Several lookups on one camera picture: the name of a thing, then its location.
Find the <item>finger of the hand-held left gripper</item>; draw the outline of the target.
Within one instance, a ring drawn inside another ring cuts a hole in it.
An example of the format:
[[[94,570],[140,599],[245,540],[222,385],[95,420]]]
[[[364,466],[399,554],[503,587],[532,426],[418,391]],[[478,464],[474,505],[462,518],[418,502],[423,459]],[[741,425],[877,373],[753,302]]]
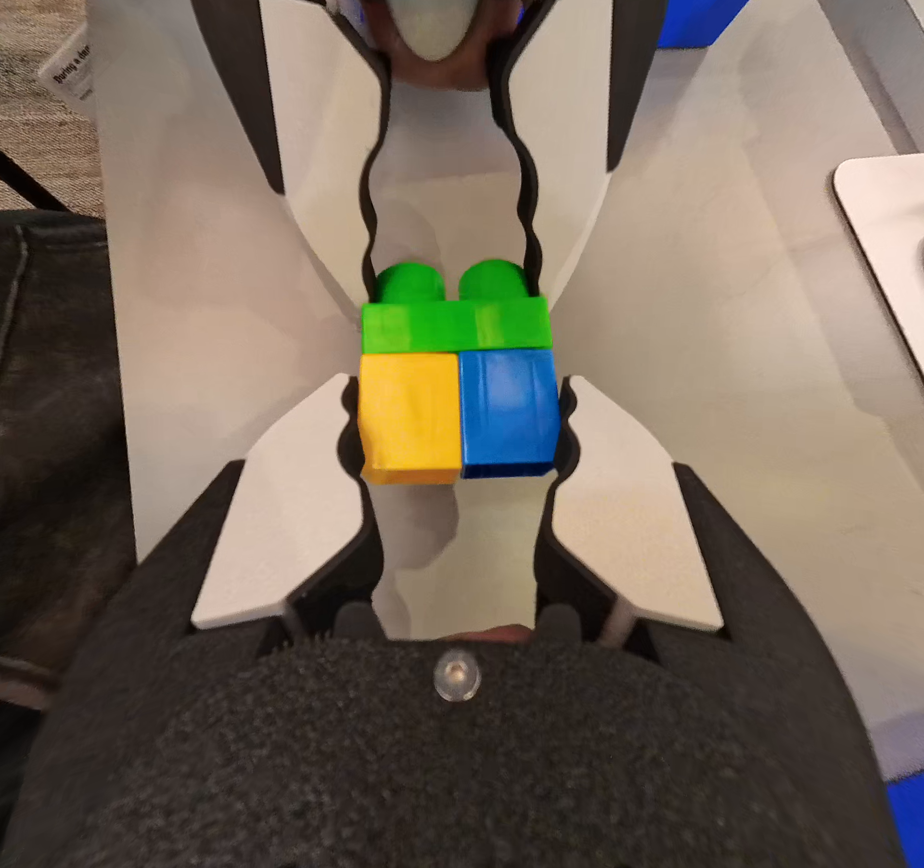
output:
[[[492,114],[520,171],[521,262],[557,299],[608,191],[615,0],[541,0],[492,45]]]
[[[391,76],[341,14],[307,0],[259,0],[283,197],[324,287],[358,324],[375,289],[372,166]]]

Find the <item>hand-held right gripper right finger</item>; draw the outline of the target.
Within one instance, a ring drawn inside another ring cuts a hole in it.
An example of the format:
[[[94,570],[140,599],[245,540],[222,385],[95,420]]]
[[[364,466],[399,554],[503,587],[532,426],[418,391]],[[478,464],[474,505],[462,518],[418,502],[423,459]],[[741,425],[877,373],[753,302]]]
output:
[[[583,642],[615,647],[640,622],[718,634],[722,612],[667,450],[584,377],[564,378],[559,405],[534,551],[537,619],[568,608]]]

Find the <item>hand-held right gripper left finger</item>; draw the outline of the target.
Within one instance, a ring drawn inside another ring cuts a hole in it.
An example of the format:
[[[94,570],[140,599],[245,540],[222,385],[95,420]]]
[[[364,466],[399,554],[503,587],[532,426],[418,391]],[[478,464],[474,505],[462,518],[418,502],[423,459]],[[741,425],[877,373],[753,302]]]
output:
[[[283,414],[244,459],[191,623],[279,618],[330,631],[370,603],[384,548],[361,477],[359,382],[336,375]]]

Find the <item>blue single-stud toy block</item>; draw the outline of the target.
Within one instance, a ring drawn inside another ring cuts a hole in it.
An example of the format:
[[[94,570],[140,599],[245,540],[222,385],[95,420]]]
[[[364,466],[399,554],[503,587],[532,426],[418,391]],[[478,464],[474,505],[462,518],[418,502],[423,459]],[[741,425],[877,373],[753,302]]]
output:
[[[552,350],[458,355],[463,479],[541,477],[561,417]]]

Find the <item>yellow single-stud toy block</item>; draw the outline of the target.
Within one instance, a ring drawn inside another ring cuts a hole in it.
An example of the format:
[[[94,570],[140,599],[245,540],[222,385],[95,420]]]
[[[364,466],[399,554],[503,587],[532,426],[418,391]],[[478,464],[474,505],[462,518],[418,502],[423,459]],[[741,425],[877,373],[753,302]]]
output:
[[[452,484],[460,476],[456,354],[363,354],[358,413],[367,482]]]

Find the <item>green two-stud toy block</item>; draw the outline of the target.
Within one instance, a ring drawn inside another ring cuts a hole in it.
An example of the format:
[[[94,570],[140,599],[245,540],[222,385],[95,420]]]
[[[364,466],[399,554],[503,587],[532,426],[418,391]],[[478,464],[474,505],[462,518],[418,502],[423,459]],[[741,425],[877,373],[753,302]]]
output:
[[[434,267],[400,262],[379,274],[376,294],[361,311],[364,355],[552,348],[547,298],[529,292],[523,268],[512,261],[472,265],[455,299],[446,297]]]

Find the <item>grey desk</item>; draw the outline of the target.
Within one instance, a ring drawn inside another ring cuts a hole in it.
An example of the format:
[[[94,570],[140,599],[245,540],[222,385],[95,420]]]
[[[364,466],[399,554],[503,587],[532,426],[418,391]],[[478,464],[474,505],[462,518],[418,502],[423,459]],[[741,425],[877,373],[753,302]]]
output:
[[[87,0],[140,559],[330,376],[316,270],[190,0]],[[832,192],[893,150],[817,0],[660,53],[552,308],[586,377],[692,466],[808,609],[887,778],[922,766],[922,387]]]

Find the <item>person's left hand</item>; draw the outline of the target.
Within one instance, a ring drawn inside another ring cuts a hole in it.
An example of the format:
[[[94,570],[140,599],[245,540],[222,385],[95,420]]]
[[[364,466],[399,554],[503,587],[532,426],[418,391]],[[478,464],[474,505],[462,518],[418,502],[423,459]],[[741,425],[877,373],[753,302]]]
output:
[[[474,37],[460,42],[442,59],[425,60],[397,37],[389,46],[394,79],[401,83],[436,91],[483,91],[487,89],[490,40]]]

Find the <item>printed paper sheet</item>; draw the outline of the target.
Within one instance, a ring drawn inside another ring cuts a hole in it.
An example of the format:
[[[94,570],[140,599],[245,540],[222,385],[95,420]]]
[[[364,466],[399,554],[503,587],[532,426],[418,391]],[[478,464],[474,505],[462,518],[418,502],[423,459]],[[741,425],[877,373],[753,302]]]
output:
[[[81,22],[36,72],[36,79],[69,109],[95,122],[88,24]]]

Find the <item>white stand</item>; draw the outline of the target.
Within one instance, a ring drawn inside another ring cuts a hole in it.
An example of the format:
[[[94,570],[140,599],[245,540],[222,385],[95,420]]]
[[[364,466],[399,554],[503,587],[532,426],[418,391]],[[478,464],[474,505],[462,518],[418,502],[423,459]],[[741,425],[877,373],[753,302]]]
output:
[[[923,154],[856,158],[834,193],[912,361],[923,373]]]

